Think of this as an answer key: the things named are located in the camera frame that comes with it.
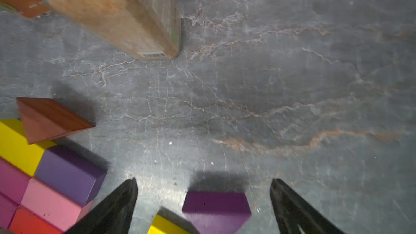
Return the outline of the magenta speckled block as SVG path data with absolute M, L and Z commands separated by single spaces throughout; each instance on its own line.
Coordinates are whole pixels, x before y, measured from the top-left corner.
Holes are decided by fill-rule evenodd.
M 0 196 L 0 225 L 2 229 L 8 229 L 15 215 L 18 205 L 6 196 Z

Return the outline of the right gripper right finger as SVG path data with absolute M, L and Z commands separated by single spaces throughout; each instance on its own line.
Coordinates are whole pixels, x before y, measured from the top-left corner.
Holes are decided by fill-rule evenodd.
M 270 199 L 282 234 L 344 234 L 281 179 L 273 179 Z

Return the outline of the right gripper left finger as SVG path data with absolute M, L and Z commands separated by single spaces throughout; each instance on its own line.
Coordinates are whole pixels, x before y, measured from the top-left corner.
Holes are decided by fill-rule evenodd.
M 136 179 L 124 181 L 66 234 L 127 234 L 137 197 Z

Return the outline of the red block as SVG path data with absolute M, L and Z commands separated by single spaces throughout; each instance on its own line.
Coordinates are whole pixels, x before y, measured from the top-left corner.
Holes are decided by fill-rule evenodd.
M 19 206 L 9 230 L 13 234 L 62 234 L 63 232 L 49 224 L 23 206 Z

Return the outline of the light pink block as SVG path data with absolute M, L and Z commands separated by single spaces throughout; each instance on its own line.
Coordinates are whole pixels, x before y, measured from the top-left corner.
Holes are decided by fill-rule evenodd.
M 65 232 L 82 219 L 92 202 L 81 206 L 36 178 L 31 178 L 21 205 L 46 222 Z

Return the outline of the brown triangle block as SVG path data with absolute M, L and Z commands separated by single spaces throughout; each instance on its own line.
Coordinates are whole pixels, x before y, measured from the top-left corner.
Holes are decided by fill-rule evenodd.
M 28 144 L 55 140 L 94 127 L 53 99 L 18 97 L 16 102 Z

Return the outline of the purple triangle block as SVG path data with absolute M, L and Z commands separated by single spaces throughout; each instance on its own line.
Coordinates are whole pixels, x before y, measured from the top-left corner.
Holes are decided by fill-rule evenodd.
M 188 191 L 182 213 L 200 234 L 235 234 L 252 216 L 244 193 Z

